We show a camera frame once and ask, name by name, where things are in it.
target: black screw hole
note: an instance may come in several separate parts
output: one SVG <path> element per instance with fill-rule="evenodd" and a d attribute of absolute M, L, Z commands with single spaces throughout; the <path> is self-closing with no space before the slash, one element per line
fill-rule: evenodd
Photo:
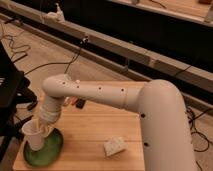
<path fill-rule="evenodd" d="M 145 118 L 145 117 L 146 117 L 146 115 L 145 115 L 145 114 L 141 114 L 141 117 L 142 117 L 142 118 Z"/>
<path fill-rule="evenodd" d="M 144 146 L 149 147 L 149 144 L 148 143 L 144 143 Z"/>

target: white block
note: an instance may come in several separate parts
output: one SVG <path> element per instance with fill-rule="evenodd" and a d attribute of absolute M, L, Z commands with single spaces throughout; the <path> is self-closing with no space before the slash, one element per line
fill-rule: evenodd
<path fill-rule="evenodd" d="M 116 153 L 124 151 L 126 149 L 126 144 L 122 137 L 113 138 L 112 140 L 104 143 L 104 149 L 106 156 L 112 156 Z"/>

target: black device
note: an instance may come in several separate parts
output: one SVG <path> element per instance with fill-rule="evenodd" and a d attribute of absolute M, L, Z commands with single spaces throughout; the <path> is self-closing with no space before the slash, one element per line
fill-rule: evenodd
<path fill-rule="evenodd" d="M 78 99 L 75 106 L 79 109 L 83 109 L 85 103 L 86 103 L 86 100 Z"/>

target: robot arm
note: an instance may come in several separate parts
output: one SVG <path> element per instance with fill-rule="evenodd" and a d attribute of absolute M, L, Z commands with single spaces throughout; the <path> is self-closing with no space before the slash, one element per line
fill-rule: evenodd
<path fill-rule="evenodd" d="M 55 123 L 66 96 L 77 96 L 142 115 L 146 171 L 196 171 L 185 104 L 179 90 L 164 80 L 143 88 L 97 86 L 57 75 L 43 82 L 46 94 L 40 110 L 44 124 Z"/>

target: white bottle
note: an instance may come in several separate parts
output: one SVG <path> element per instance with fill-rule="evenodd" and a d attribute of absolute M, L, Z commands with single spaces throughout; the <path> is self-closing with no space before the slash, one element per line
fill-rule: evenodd
<path fill-rule="evenodd" d="M 58 15 L 58 21 L 59 22 L 65 22 L 63 11 L 61 10 L 58 3 L 56 3 L 56 6 L 57 6 L 57 12 L 56 13 Z"/>

